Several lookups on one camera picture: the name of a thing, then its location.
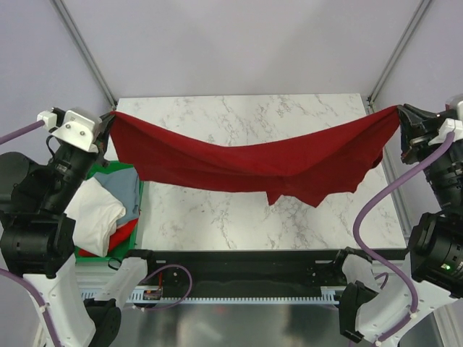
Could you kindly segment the dark red t shirt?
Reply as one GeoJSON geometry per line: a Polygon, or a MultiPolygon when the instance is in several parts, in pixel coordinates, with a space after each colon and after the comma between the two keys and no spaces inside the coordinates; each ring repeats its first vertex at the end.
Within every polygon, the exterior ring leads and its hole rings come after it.
{"type": "Polygon", "coordinates": [[[317,207],[330,194],[357,190],[383,159],[399,127],[396,106],[336,127],[258,145],[224,147],[115,111],[111,139],[119,161],[143,181],[216,192],[265,192],[317,207]]]}

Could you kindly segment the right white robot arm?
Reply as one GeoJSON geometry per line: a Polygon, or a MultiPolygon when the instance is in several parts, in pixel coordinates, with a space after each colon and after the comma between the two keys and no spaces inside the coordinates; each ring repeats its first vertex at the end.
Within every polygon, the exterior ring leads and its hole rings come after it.
{"type": "Polygon", "coordinates": [[[402,162],[409,170],[375,195],[354,220],[357,248],[346,248],[331,266],[345,285],[339,300],[340,333],[351,343],[397,346],[435,309],[462,298],[462,97],[439,113],[398,107],[402,162]],[[406,261],[390,263],[362,240],[365,216],[385,197],[424,173],[440,210],[425,213],[412,229],[406,261]]]}

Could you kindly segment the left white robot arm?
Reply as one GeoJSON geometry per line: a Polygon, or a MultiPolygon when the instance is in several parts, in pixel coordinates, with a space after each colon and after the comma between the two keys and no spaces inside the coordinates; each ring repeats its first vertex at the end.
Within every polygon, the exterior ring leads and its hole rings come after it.
{"type": "Polygon", "coordinates": [[[135,287],[158,278],[152,252],[130,250],[106,286],[93,298],[81,297],[75,273],[75,222],[65,209],[104,155],[112,113],[94,118],[55,108],[1,138],[8,142],[39,127],[59,148],[46,165],[22,153],[1,156],[1,274],[24,287],[47,330],[48,346],[109,346],[118,335],[122,309],[135,287]]]}

